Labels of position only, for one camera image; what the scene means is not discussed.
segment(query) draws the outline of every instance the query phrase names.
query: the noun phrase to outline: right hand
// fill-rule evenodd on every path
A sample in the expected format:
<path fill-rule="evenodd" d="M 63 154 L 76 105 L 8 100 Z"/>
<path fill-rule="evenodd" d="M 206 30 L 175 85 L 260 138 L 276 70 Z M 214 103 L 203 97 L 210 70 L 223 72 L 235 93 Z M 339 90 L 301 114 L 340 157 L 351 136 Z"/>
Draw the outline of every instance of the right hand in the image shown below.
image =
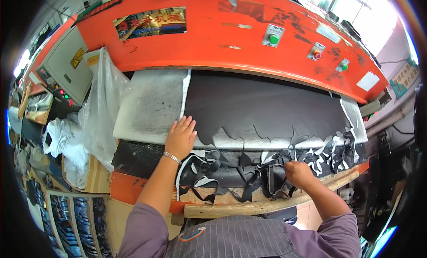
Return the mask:
<path fill-rule="evenodd" d="M 297 188 L 304 190 L 307 186 L 319 181 L 319 179 L 313 175 L 310 167 L 306 163 L 292 160 L 285 163 L 284 167 L 285 176 L 289 182 Z"/>
<path fill-rule="evenodd" d="M 195 120 L 191 116 L 183 116 L 179 122 L 175 121 L 170 128 L 169 135 L 164 144 L 164 151 L 183 160 L 193 150 L 196 131 Z"/>
<path fill-rule="evenodd" d="M 31 93 L 31 85 L 27 85 L 27 87 L 22 92 L 23 97 L 29 97 L 29 94 Z"/>

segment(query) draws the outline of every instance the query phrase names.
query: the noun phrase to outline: orange machine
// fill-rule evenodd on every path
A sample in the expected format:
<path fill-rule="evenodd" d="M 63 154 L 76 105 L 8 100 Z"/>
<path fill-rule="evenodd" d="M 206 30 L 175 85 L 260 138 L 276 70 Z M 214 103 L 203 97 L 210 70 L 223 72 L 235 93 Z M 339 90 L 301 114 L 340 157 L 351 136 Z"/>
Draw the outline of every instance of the orange machine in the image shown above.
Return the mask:
<path fill-rule="evenodd" d="M 121 71 L 194 68 L 257 74 L 360 103 L 388 85 L 347 33 L 290 0 L 237 0 L 236 8 L 228 0 L 122 0 L 77 26 L 88 50 L 107 47 Z"/>

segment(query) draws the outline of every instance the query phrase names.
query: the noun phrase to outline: cardboard box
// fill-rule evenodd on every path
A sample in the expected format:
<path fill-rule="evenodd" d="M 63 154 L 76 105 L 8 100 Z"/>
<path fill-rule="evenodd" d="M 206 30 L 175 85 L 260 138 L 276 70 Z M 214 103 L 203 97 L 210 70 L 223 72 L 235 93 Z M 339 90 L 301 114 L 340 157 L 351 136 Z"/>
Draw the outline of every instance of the cardboard box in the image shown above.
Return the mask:
<path fill-rule="evenodd" d="M 62 178 L 68 185 L 72 186 L 65 178 L 64 158 L 65 156 L 62 155 Z M 72 188 L 81 192 L 109 194 L 110 184 L 111 173 L 105 168 L 104 165 L 101 164 L 97 158 L 95 158 L 95 156 L 91 155 L 89 160 L 89 174 L 86 189 L 82 190 L 73 186 Z"/>

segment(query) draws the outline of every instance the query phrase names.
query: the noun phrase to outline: purple shirt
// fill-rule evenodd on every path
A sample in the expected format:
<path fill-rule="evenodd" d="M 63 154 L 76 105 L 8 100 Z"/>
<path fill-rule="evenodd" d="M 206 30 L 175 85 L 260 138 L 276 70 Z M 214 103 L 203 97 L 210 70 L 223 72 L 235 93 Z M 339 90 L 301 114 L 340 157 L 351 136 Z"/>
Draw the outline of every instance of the purple shirt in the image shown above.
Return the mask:
<path fill-rule="evenodd" d="M 292 225 L 285 225 L 289 240 L 302 257 L 351 258 L 362 254 L 354 213 L 331 217 L 317 231 L 299 230 Z M 126 221 L 125 235 L 117 258 L 163 257 L 168 247 L 168 237 L 167 226 L 160 213 L 138 202 Z"/>

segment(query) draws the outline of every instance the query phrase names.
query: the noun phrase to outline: tiled floor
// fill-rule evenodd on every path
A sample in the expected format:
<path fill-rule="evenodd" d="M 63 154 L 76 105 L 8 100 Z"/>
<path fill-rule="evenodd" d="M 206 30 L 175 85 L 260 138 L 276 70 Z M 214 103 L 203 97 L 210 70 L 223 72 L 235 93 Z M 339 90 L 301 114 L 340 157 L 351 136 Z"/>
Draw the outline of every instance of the tiled floor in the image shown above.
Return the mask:
<path fill-rule="evenodd" d="M 316 206 L 312 200 L 296 206 L 296 211 L 298 215 L 298 221 L 296 222 L 295 226 L 298 229 L 317 230 L 322 223 L 322 218 L 320 218 L 320 215 L 317 212 Z"/>

